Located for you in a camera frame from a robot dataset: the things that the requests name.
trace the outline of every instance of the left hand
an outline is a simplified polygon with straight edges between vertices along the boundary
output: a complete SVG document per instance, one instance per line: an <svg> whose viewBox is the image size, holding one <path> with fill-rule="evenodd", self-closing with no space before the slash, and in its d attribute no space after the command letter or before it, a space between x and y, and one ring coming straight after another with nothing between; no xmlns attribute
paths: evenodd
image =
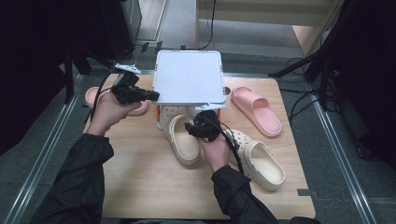
<svg viewBox="0 0 396 224"><path fill-rule="evenodd" d="M103 94L96 106L95 113L86 133L105 136L111 126L125 119L129 112L139 108L140 102L121 105L112 92Z"/></svg>

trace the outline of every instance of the floor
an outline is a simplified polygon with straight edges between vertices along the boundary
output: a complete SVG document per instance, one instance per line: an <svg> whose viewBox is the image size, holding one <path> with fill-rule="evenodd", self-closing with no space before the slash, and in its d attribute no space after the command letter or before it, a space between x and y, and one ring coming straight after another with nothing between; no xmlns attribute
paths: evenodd
<svg viewBox="0 0 396 224"><path fill-rule="evenodd" d="M162 41L162 47L168 49L194 47L195 0L142 0L140 5L140 43L155 46ZM204 46L210 39L210 21L200 21L200 27L199 46ZM221 52L227 76L267 77L266 74L304 57L290 26L215 21L213 32L207 49ZM152 70L153 51L135 52L131 62L142 70ZM67 154L64 149L74 143L85 126L89 110L84 106L83 94L98 85L106 73L103 66L93 63L92 67L93 73L88 77L74 70L77 92L70 105L64 105L64 91L60 92L25 138L0 158L0 210L7 211L0 215L0 222L27 223L50 188ZM299 69L278 79L288 112L302 96L290 90L318 87L316 82L304 82L299 75L303 72ZM340 114L324 112L317 104L303 107L315 99L311 95L300 101L296 110L301 109L302 113L292 120L291 127L316 219L323 224L394 223L396 171L380 160L365 161L360 157ZM120 220L105 218L103 223Z"/></svg>

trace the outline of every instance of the black fabric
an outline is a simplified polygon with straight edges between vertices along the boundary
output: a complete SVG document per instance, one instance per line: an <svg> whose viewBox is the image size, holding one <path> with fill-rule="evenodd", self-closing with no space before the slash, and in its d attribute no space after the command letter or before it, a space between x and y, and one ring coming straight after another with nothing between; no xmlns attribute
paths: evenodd
<svg viewBox="0 0 396 224"><path fill-rule="evenodd" d="M30 223L100 223L105 198L103 163L114 155L109 139L84 133L72 146ZM213 175L221 211L233 223L277 223L250 189L250 179L231 166Z"/></svg>

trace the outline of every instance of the wooden board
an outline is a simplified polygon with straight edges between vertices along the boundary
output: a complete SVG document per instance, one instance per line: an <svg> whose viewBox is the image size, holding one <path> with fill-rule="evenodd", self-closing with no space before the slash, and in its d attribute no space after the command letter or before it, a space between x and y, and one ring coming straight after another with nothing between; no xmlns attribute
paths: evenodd
<svg viewBox="0 0 396 224"><path fill-rule="evenodd" d="M105 86L114 78L111 76ZM141 75L137 86L150 90L152 79L151 75ZM287 175L284 186L274 192L251 182L253 193L278 219L314 217L311 197L298 195L297 190L307 189L307 184L276 81L241 77L226 77L224 81L231 90L247 86L266 97L284 128L276 138L262 135L232 103L231 95L227 96L227 107L221 109L221 121L263 141ZM110 138L115 156L104 165L104 217L228 218L221 213L213 194L212 173L203 155L192 166L178 162L165 134L156 126L156 105L150 104L143 115L122 120L106 136Z"/></svg>

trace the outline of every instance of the right hand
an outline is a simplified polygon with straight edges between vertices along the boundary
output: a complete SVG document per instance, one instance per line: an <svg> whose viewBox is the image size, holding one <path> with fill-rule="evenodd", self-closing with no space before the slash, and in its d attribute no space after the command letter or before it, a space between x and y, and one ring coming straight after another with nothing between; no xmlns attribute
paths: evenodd
<svg viewBox="0 0 396 224"><path fill-rule="evenodd" d="M231 150L222 134L219 134L213 142L209 142L204 138L197 137L196 139L213 173L230 163Z"/></svg>

